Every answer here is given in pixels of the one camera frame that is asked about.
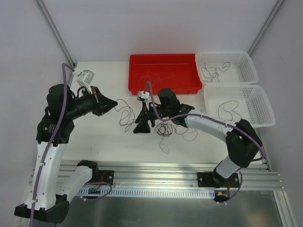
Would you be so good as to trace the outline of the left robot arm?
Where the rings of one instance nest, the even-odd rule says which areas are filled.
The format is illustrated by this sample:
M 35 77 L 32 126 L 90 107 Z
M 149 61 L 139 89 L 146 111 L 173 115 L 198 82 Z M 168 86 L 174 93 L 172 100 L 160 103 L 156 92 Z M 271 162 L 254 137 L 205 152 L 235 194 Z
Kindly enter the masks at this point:
M 67 148 L 74 120 L 92 113 L 102 116 L 117 106 L 99 89 L 80 87 L 82 95 L 74 94 L 68 85 L 58 84 L 49 88 L 45 114 L 37 126 L 37 160 L 29 197 L 15 207 L 16 217 L 42 222 L 62 223 L 70 203 L 85 184 L 102 183 L 98 164 L 82 160 L 72 175 L 57 186 L 57 177 L 63 154 Z

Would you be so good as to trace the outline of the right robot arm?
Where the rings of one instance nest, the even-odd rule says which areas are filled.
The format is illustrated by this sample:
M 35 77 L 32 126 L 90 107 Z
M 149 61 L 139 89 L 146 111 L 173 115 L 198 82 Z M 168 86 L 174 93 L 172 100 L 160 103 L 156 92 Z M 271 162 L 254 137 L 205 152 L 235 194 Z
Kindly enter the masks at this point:
M 228 155 L 212 172 L 202 178 L 202 182 L 207 186 L 223 187 L 229 182 L 232 174 L 247 168 L 262 150 L 262 142 L 247 120 L 217 120 L 193 106 L 182 104 L 170 88 L 160 90 L 158 97 L 159 104 L 153 101 L 149 92 L 138 92 L 137 100 L 141 101 L 142 109 L 135 120 L 136 127 L 133 132 L 150 133 L 156 120 L 171 121 L 177 126 L 200 130 L 225 142 Z

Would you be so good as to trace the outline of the red plastic tray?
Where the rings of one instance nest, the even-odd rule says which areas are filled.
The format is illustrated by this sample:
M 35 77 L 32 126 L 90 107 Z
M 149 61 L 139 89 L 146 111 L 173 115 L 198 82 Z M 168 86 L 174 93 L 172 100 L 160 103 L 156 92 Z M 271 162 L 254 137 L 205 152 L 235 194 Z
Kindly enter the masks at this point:
M 130 55 L 128 90 L 136 95 L 148 81 L 154 94 L 169 87 L 176 94 L 189 95 L 203 87 L 193 53 Z

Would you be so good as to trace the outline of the far white perforated basket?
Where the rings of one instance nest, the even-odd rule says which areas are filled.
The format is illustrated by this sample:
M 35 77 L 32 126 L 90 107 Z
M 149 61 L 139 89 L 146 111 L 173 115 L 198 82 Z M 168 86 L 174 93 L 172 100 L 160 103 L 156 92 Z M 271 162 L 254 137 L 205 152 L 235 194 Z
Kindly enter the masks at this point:
M 202 85 L 256 84 L 258 73 L 251 57 L 242 51 L 198 52 L 196 67 Z

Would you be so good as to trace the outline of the white perforated basket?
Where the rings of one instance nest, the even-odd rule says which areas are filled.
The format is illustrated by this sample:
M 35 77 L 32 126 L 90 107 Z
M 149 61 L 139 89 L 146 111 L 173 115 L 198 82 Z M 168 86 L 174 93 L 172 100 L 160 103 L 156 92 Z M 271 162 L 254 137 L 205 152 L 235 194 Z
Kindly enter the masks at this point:
M 253 84 L 207 85 L 206 113 L 223 121 L 247 120 L 253 128 L 272 127 L 276 120 L 264 89 Z
M 242 51 L 198 52 L 196 67 L 202 85 L 256 84 L 258 73 L 251 57 Z

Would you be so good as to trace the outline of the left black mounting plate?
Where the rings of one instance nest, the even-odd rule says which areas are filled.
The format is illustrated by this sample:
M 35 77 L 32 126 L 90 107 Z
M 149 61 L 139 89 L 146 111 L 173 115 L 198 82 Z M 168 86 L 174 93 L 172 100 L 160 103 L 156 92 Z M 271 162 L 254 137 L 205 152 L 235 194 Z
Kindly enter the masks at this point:
M 113 170 L 99 170 L 98 175 L 93 182 L 105 182 L 113 185 L 114 174 L 115 172 Z

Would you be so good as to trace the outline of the black mounting plate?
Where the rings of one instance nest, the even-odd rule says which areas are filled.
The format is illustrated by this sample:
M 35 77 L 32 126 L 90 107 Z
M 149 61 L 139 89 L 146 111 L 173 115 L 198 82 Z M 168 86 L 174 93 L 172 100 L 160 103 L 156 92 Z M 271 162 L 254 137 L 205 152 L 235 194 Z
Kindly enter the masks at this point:
M 213 172 L 198 172 L 197 174 L 198 187 L 206 188 L 239 188 L 240 180 L 237 173 L 232 173 L 229 178 L 223 178 Z
M 98 175 L 93 182 L 105 182 L 113 185 L 114 174 L 115 172 L 113 170 L 99 170 Z

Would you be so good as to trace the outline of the near white perforated basket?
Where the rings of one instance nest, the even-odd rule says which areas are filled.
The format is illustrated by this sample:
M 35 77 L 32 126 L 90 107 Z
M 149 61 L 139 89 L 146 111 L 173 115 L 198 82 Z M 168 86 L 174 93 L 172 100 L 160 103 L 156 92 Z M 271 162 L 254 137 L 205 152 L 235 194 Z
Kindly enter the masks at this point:
M 206 113 L 223 121 L 247 120 L 253 128 L 272 127 L 276 120 L 264 89 L 253 84 L 207 85 Z

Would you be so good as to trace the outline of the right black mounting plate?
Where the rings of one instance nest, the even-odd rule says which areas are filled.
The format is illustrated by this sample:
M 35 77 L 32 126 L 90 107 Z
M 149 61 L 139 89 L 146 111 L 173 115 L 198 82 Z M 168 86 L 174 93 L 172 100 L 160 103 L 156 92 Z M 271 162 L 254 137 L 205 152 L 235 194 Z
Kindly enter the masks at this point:
M 213 172 L 198 172 L 197 174 L 198 187 L 206 188 L 239 188 L 240 180 L 237 173 L 232 173 L 229 178 L 223 178 Z

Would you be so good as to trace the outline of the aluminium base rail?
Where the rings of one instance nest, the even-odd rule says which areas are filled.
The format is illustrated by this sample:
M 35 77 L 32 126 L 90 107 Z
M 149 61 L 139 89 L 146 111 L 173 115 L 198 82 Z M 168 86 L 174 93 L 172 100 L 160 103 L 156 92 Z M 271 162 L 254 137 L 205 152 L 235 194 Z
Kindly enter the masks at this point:
M 198 187 L 197 173 L 211 172 L 214 164 L 133 163 L 99 161 L 100 170 L 113 170 L 115 187 L 190 189 Z M 284 191 L 279 172 L 269 171 L 265 164 L 242 169 L 242 190 Z

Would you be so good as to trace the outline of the left aluminium frame post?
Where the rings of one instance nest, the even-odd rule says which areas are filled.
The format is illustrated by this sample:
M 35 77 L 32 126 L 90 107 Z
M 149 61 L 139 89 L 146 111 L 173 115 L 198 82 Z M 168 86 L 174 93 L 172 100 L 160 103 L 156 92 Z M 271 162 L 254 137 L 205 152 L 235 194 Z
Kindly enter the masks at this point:
M 53 34 L 57 44 L 59 45 L 59 48 L 61 49 L 61 52 L 63 53 L 65 59 L 71 66 L 75 66 L 75 62 L 72 59 L 72 57 L 59 33 L 59 30 L 57 29 L 57 27 L 52 19 L 52 16 L 49 13 L 49 10 L 47 9 L 46 4 L 44 3 L 43 0 L 35 0 L 35 3 L 37 4 L 39 10 L 41 11 L 42 16 L 44 17 L 51 33 Z

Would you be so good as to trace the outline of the aluminium frame post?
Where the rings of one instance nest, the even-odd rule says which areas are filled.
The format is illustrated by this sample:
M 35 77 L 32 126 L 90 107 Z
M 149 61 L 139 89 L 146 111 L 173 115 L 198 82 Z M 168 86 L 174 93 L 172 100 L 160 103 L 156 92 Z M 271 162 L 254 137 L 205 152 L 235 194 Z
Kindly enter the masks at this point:
M 65 59 L 71 66 L 75 66 L 75 62 L 72 59 L 72 57 L 59 33 L 59 30 L 57 29 L 57 27 L 52 19 L 52 16 L 49 13 L 49 10 L 47 9 L 46 4 L 44 3 L 43 0 L 35 0 L 35 3 L 37 4 L 39 10 L 41 11 L 42 16 L 44 17 L 51 33 L 53 34 L 57 44 L 59 45 L 59 48 L 61 49 L 61 52 L 63 53 Z
M 269 29 L 270 25 L 272 24 L 272 22 L 274 21 L 274 19 L 276 18 L 285 3 L 286 0 L 277 0 L 275 2 L 274 6 L 272 7 L 270 13 L 268 14 L 267 18 L 265 19 L 263 25 L 261 26 L 260 30 L 258 31 L 256 37 L 254 38 L 252 44 L 250 45 L 247 51 L 249 56 L 252 56 L 254 54 L 266 31 Z

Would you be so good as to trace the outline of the right aluminium frame post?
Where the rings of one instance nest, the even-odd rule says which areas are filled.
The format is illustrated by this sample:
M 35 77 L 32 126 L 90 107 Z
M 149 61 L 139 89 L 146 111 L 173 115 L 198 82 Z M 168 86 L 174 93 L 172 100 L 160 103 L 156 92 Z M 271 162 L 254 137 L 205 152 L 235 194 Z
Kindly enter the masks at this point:
M 269 29 L 270 25 L 272 24 L 272 22 L 274 21 L 274 19 L 276 18 L 285 3 L 286 0 L 277 0 L 275 2 L 274 6 L 272 7 L 270 13 L 268 14 L 267 18 L 265 19 L 263 25 L 261 26 L 260 30 L 258 31 L 256 37 L 254 38 L 252 44 L 250 45 L 247 51 L 249 56 L 252 56 L 254 54 L 266 31 Z

